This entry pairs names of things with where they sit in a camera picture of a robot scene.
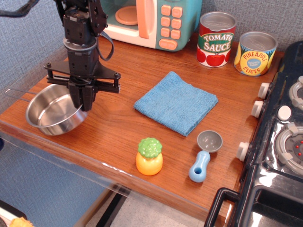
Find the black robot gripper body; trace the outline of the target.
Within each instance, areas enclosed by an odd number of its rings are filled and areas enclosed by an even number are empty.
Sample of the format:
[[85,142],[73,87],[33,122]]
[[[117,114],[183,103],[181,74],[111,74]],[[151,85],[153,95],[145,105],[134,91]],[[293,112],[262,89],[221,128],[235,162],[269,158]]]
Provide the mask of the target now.
[[100,63],[98,39],[93,39],[87,45],[74,44],[64,39],[63,44],[68,60],[48,62],[45,65],[49,83],[66,86],[71,81],[79,87],[92,85],[97,91],[119,93],[121,74]]

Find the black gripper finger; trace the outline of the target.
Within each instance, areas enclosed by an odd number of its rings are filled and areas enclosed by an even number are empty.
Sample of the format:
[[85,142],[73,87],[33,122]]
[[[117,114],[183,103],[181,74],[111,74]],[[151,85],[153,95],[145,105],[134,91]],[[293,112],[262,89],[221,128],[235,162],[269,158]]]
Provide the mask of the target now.
[[95,101],[96,93],[98,92],[95,86],[84,86],[82,89],[82,109],[88,112],[92,109],[93,102]]
[[81,88],[69,82],[68,89],[75,108],[81,107],[83,104],[83,100],[81,96]]

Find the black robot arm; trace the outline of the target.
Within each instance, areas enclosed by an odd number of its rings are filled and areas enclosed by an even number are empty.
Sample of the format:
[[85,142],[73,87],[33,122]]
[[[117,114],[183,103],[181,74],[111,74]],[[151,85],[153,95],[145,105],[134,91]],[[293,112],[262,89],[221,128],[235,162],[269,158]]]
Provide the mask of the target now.
[[47,81],[66,86],[75,108],[88,112],[97,92],[120,91],[120,73],[100,63],[100,60],[110,60],[114,53],[111,50],[105,57],[98,46],[99,36],[112,41],[104,32],[107,14],[99,0],[57,0],[55,3],[64,27],[63,44],[68,60],[47,63]]

